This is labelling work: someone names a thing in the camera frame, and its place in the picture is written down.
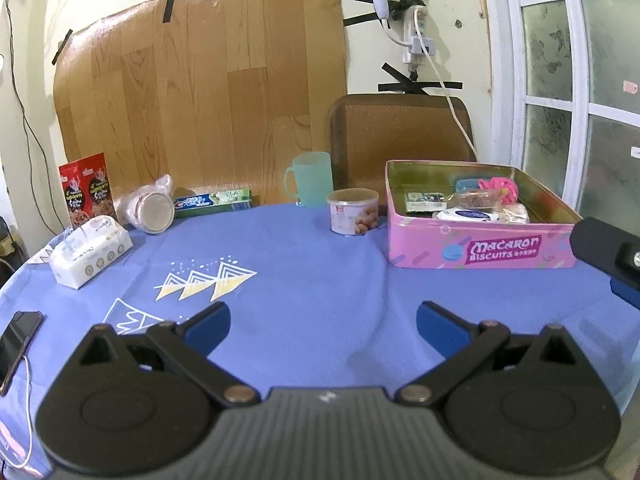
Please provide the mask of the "cotton swabs bag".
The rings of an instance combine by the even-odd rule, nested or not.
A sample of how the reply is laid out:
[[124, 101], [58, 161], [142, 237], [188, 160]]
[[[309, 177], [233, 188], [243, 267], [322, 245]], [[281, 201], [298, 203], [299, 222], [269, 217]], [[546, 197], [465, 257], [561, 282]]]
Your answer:
[[527, 224], [529, 222], [528, 210], [521, 203], [503, 205], [496, 210], [496, 214], [501, 223]]

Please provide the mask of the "pink soft toy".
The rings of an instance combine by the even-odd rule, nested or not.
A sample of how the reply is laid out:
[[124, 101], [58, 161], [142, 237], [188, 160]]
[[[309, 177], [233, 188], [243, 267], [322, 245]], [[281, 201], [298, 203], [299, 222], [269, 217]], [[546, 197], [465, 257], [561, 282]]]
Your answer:
[[506, 177], [480, 179], [478, 186], [481, 190], [496, 192], [503, 205], [512, 205], [518, 201], [518, 186], [512, 179]]

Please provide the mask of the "white blue wipes packet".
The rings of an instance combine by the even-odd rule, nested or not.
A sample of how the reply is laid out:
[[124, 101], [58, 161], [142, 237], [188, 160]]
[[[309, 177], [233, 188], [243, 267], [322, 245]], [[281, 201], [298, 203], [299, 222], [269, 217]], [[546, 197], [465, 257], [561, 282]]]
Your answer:
[[449, 221], [449, 222], [499, 223], [501, 220], [500, 214], [497, 214], [495, 211], [465, 209], [465, 208], [458, 208], [458, 207], [441, 210], [434, 215], [434, 218], [437, 220]]

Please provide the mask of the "pink macaron biscuit tin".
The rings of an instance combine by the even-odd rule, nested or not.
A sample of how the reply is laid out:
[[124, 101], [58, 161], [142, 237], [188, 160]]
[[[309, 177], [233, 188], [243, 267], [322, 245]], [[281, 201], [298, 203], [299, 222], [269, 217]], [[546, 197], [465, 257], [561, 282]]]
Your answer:
[[[450, 196], [465, 178], [506, 177], [518, 186], [527, 224], [449, 222], [434, 214], [408, 214], [407, 192]], [[388, 258], [411, 269], [557, 269], [576, 262], [570, 233], [580, 215], [522, 170], [479, 162], [386, 162]]]

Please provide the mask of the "plastic-wrapped round jar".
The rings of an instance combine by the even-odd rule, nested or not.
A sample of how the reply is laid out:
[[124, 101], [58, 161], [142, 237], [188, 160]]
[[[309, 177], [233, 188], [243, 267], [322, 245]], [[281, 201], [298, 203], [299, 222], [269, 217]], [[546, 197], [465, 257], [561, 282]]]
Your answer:
[[115, 200], [118, 220], [148, 234], [165, 232], [175, 219], [173, 187], [172, 177], [164, 174], [154, 183], [120, 196]]

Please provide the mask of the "green blue toothpaste box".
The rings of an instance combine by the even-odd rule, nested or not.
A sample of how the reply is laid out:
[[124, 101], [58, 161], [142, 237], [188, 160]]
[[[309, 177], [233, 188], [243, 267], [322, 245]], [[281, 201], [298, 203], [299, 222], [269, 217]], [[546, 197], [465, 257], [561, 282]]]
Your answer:
[[252, 194], [248, 188], [196, 194], [176, 198], [174, 206], [176, 218], [220, 214], [221, 212], [250, 209]]

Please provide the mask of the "white tissue pack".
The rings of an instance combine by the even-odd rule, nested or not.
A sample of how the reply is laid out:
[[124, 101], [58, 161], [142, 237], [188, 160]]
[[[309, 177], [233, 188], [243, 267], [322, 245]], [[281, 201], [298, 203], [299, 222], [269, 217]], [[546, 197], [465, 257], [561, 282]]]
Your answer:
[[128, 231], [116, 220], [97, 216], [53, 248], [49, 266], [58, 284], [80, 289], [132, 246]]

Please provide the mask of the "white snack can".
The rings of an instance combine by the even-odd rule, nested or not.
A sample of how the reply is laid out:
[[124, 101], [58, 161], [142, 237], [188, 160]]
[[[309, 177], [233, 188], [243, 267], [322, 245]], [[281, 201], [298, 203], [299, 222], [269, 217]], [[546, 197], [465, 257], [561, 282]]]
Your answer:
[[363, 235], [378, 226], [378, 192], [344, 188], [328, 195], [331, 231], [345, 236]]

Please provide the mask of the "black smartphone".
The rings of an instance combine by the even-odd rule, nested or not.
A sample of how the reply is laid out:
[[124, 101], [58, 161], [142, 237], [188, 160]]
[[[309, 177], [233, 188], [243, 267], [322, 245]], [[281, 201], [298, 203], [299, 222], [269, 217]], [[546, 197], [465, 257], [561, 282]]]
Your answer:
[[3, 331], [0, 340], [0, 396], [9, 392], [17, 367], [45, 318], [39, 311], [18, 311]]

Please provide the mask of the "red cereal box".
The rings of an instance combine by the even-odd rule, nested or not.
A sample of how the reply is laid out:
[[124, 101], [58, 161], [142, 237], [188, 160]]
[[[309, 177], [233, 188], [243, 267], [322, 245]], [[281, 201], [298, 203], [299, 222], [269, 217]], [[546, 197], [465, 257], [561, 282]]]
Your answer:
[[116, 218], [103, 153], [59, 166], [58, 174], [73, 229], [94, 217]]

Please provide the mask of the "teal plastic mug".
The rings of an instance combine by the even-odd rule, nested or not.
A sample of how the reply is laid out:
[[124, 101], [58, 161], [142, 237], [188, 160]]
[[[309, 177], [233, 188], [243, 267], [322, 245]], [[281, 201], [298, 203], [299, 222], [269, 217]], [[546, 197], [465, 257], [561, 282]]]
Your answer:
[[327, 152], [308, 152], [292, 159], [283, 175], [284, 192], [310, 208], [326, 206], [334, 191], [331, 157]]

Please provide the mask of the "brown mesh chair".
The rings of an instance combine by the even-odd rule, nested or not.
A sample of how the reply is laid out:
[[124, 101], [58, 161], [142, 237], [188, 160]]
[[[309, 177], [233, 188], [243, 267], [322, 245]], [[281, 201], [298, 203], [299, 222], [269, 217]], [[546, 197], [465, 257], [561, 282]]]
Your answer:
[[386, 202], [392, 159], [468, 160], [471, 121], [458, 98], [425, 94], [349, 94], [329, 114], [334, 188], [370, 188]]

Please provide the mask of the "wooden laminate board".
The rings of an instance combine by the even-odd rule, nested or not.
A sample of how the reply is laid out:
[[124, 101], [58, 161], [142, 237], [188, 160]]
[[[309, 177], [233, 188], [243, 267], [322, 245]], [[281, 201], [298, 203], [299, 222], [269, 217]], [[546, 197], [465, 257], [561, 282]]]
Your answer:
[[341, 0], [150, 0], [67, 40], [53, 99], [68, 159], [103, 154], [115, 194], [181, 190], [286, 201], [292, 159], [330, 146], [346, 92]]

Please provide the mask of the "white power strip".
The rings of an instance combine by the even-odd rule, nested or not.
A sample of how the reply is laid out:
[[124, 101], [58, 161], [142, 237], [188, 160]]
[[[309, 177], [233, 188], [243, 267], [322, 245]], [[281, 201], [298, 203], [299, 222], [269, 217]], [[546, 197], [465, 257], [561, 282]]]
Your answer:
[[402, 39], [407, 44], [402, 54], [410, 73], [415, 73], [426, 61], [426, 56], [436, 54], [435, 41], [426, 36], [426, 6], [415, 4], [405, 10], [402, 17]]

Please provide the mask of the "white window frame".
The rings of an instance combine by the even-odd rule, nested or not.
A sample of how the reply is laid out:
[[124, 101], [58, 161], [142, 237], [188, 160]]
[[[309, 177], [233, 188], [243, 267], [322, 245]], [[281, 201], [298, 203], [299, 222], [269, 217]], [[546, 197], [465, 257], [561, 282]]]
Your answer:
[[639, 0], [486, 0], [490, 159], [639, 229]]

